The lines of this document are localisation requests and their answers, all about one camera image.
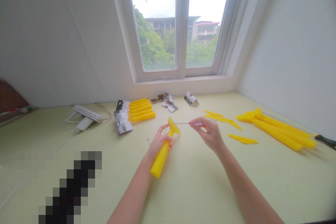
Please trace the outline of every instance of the red roof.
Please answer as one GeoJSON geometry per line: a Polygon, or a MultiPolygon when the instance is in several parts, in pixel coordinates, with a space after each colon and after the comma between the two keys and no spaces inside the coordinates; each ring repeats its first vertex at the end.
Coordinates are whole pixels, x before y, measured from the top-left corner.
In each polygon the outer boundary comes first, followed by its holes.
{"type": "Polygon", "coordinates": [[[205,22],[205,23],[198,23],[195,24],[195,26],[199,26],[199,25],[218,25],[220,22],[205,22]]]}

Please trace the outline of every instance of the building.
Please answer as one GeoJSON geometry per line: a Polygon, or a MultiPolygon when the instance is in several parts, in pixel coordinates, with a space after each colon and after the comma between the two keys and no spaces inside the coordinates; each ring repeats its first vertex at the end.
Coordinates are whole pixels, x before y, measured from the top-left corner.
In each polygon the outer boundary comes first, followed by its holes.
{"type": "Polygon", "coordinates": [[[198,38],[200,41],[210,41],[217,34],[219,22],[198,21],[193,26],[191,39],[198,38]]]}
{"type": "MultiPolygon", "coordinates": [[[[188,23],[188,40],[199,39],[201,41],[210,41],[217,34],[219,22],[197,21],[201,16],[190,16],[188,23]]],[[[161,34],[163,29],[171,31],[175,28],[175,17],[145,18],[145,20],[161,34]]]]}

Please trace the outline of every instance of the hand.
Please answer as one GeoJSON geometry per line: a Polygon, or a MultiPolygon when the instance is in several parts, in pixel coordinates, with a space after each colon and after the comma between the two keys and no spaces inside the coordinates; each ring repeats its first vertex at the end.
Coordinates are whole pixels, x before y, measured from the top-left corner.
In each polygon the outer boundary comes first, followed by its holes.
{"type": "Polygon", "coordinates": [[[165,141],[170,141],[168,150],[170,151],[173,148],[174,142],[172,141],[173,138],[168,136],[168,134],[161,135],[162,131],[167,128],[169,124],[165,124],[160,126],[158,129],[156,135],[154,136],[154,139],[152,141],[152,144],[150,145],[146,155],[154,161],[156,159],[156,156],[158,155],[159,151],[161,150],[161,147],[165,141]]]}
{"type": "Polygon", "coordinates": [[[205,144],[213,150],[216,154],[220,151],[221,147],[224,145],[221,133],[217,123],[206,119],[205,117],[197,117],[189,122],[190,127],[197,131],[197,133],[202,137],[205,144]]]}

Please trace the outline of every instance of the white wall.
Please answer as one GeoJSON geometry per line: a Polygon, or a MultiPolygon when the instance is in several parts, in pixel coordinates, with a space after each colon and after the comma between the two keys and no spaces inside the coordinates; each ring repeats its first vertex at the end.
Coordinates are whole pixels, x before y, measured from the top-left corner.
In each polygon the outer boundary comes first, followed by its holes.
{"type": "Polygon", "coordinates": [[[238,91],[336,138],[336,0],[273,0],[238,91]]]}
{"type": "Polygon", "coordinates": [[[234,90],[229,78],[135,84],[115,0],[0,3],[0,78],[37,107],[234,90]]]}

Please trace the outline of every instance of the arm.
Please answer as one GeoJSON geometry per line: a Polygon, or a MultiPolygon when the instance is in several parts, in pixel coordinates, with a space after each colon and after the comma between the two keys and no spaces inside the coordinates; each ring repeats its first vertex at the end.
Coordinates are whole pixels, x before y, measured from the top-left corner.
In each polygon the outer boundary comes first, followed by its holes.
{"type": "Polygon", "coordinates": [[[107,224],[138,224],[140,223],[142,209],[145,204],[149,184],[151,183],[151,168],[164,141],[171,141],[167,134],[161,135],[169,124],[162,125],[157,131],[151,146],[139,164],[129,186],[119,201],[117,207],[109,218],[107,224]]]}
{"type": "Polygon", "coordinates": [[[204,117],[196,118],[190,123],[190,126],[200,134],[206,145],[215,152],[222,163],[245,222],[249,224],[284,223],[226,147],[218,125],[204,117]],[[198,122],[201,122],[202,126],[192,124],[198,122]]]}

